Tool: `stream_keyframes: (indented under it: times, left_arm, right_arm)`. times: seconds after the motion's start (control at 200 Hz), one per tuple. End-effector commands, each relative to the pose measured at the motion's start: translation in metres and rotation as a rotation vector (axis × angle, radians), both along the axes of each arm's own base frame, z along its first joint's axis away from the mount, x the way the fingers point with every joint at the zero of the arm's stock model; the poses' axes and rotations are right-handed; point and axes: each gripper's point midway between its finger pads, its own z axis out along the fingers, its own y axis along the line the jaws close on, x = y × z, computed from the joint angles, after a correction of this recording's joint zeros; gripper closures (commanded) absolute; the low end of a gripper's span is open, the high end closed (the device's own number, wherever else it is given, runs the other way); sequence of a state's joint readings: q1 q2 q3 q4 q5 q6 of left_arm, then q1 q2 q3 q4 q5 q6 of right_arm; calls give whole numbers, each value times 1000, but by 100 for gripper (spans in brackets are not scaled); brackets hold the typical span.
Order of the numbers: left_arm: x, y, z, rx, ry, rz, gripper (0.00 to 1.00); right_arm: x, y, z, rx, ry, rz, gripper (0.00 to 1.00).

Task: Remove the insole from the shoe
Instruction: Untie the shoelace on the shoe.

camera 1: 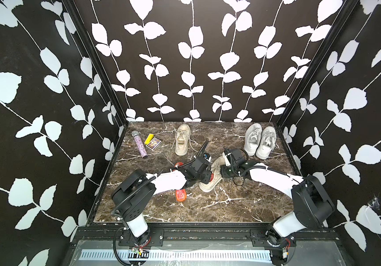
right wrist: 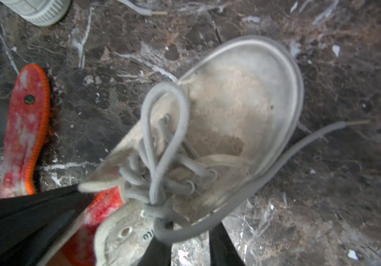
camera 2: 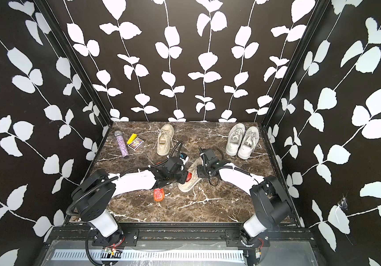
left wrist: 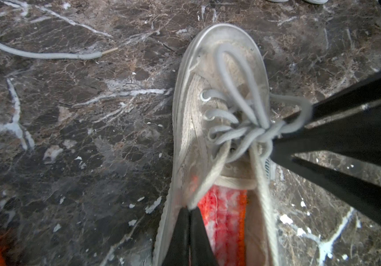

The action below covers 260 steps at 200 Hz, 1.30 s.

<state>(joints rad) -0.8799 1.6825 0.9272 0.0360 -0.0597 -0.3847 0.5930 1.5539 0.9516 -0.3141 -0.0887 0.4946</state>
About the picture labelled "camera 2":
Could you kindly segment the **beige lace sneaker one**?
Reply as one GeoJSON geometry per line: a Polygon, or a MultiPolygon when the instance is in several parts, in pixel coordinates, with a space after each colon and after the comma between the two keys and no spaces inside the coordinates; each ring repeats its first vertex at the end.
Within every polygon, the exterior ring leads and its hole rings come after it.
{"type": "Polygon", "coordinates": [[[188,168],[188,176],[184,184],[178,184],[178,188],[182,192],[189,192],[192,188],[202,180],[198,175],[198,166],[202,165],[202,158],[196,159],[188,168]]]}
{"type": "Polygon", "coordinates": [[[169,154],[173,136],[174,128],[171,124],[165,124],[158,130],[157,154],[159,156],[169,154]]]}

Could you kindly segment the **red orange insole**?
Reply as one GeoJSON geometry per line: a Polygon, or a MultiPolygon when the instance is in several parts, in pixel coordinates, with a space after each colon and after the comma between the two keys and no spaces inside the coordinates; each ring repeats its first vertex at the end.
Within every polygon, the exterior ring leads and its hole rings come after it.
{"type": "Polygon", "coordinates": [[[162,188],[156,188],[153,191],[153,198],[156,202],[161,202],[165,198],[165,192],[162,188]]]}

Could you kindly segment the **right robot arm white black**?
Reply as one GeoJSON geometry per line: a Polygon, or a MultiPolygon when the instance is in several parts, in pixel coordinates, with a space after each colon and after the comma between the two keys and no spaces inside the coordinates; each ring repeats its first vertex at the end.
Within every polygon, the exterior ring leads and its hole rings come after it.
{"type": "Polygon", "coordinates": [[[275,176],[262,177],[237,167],[212,149],[199,149],[202,164],[197,166],[200,178],[217,178],[250,195],[254,214],[243,223],[246,237],[255,238],[277,227],[292,213],[291,200],[275,176]]]}

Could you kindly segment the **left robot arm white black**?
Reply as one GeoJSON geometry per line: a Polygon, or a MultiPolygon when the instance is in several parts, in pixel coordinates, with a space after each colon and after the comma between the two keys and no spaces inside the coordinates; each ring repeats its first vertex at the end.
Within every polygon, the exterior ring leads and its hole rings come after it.
{"type": "Polygon", "coordinates": [[[72,203],[66,209],[70,216],[78,216],[99,231],[104,238],[120,233],[120,227],[107,210],[115,196],[138,190],[164,188],[174,182],[184,184],[188,171],[182,157],[183,141],[179,141],[168,158],[159,164],[134,167],[110,177],[105,170],[91,174],[72,192],[72,203]]]}

